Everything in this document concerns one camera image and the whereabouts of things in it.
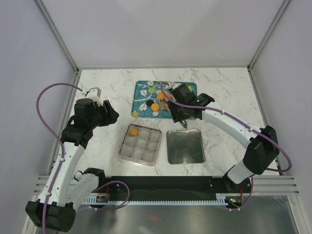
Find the steel kitchen tongs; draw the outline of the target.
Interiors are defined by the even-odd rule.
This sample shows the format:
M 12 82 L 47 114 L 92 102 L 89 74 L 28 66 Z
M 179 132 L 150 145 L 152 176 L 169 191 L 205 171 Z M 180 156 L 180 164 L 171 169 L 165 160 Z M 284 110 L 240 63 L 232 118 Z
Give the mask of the steel kitchen tongs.
M 187 129 L 187 128 L 188 128 L 188 122 L 187 122 L 187 120 L 182 120 L 182 121 L 180 121 L 179 123 L 182 125 L 182 127 L 183 127 L 184 129 Z

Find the orange round cookie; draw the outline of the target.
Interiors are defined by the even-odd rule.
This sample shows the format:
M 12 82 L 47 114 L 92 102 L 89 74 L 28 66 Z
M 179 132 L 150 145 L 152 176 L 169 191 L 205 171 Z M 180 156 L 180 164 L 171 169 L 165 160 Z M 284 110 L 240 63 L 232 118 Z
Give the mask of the orange round cookie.
M 160 109 L 160 106 L 157 103 L 153 103 L 151 105 L 151 109 L 153 110 L 153 112 L 158 112 Z

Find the orange cookie small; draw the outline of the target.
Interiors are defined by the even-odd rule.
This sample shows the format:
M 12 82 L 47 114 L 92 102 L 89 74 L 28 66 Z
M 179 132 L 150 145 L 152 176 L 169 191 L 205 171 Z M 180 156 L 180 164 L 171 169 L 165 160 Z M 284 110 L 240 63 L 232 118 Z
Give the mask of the orange cookie small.
M 138 129 L 133 128 L 133 129 L 130 131 L 130 134 L 131 134 L 132 136 L 137 136 L 137 135 L 138 135 Z

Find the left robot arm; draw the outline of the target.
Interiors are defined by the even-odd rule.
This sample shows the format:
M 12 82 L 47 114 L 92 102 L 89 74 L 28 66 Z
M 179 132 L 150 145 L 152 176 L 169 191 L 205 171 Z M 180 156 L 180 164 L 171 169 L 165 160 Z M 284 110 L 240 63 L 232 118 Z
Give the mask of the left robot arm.
M 29 201 L 25 211 L 33 223 L 42 229 L 68 232 L 78 208 L 92 192 L 105 190 L 107 181 L 102 169 L 87 168 L 79 182 L 71 187 L 75 168 L 93 137 L 93 130 L 116 123 L 119 114 L 108 100 L 102 104 L 82 98 L 74 105 L 60 138 L 60 149 L 50 176 L 36 201 Z

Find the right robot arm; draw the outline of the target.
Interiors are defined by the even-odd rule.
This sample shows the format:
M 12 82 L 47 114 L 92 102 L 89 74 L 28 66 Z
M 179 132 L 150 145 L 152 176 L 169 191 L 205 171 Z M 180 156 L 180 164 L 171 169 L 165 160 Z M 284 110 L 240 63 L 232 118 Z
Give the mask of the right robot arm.
M 241 182 L 253 175 L 261 175 L 280 153 L 276 131 L 271 126 L 264 128 L 244 121 L 220 106 L 211 96 L 198 96 L 186 84 L 168 90 L 168 107 L 173 122 L 187 128 L 187 119 L 195 118 L 211 123 L 236 139 L 246 150 L 243 159 L 234 165 L 223 179 L 227 192 L 235 192 Z

